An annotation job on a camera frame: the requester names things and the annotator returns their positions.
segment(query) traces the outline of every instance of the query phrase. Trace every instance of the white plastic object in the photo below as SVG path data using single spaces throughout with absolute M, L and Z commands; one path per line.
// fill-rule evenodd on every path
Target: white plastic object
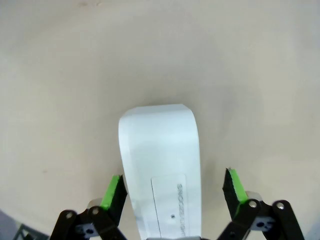
M 142 240 L 201 236 L 199 137 L 182 104 L 136 107 L 119 121 L 127 188 Z

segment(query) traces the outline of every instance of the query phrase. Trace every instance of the screw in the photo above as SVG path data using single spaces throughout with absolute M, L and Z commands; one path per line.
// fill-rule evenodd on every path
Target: screw
M 278 209 L 281 209 L 281 210 L 285 209 L 285 205 L 284 205 L 282 202 L 278 202 L 278 203 L 276 204 L 276 207 L 277 207 Z
M 250 201 L 249 202 L 249 206 L 252 208 L 256 208 L 257 207 L 257 203 L 255 201 Z
M 97 215 L 98 213 L 99 213 L 99 208 L 96 207 L 92 210 L 93 215 Z
M 69 218 L 72 217 L 72 215 L 73 215 L 72 212 L 68 212 L 65 217 L 66 217 L 67 219 L 69 219 Z

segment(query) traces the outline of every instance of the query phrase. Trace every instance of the white device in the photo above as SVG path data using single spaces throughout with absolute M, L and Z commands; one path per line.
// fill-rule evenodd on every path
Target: white device
M 201 236 L 199 137 L 182 104 L 136 107 L 119 121 L 119 146 L 142 240 Z

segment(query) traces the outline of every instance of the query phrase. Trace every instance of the small black dot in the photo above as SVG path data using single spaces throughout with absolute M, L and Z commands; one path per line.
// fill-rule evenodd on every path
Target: small black dot
M 87 234 L 93 234 L 93 233 L 94 233 L 94 231 L 93 231 L 92 229 L 87 229 L 85 232 L 86 232 Z
M 263 227 L 265 224 L 263 223 L 263 222 L 258 222 L 257 224 L 256 224 L 256 226 L 258 227 L 258 228 L 261 228 L 261 227 Z

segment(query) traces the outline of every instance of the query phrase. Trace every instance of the white tabletop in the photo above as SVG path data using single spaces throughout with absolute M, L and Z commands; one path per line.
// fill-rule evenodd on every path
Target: white tabletop
M 319 239 L 319 22 L 316 1 L 2 1 L 1 209 L 50 234 L 123 172 L 126 110 L 182 103 L 199 132 L 204 237 L 230 220 L 231 166 Z M 120 228 L 139 239 L 129 199 Z

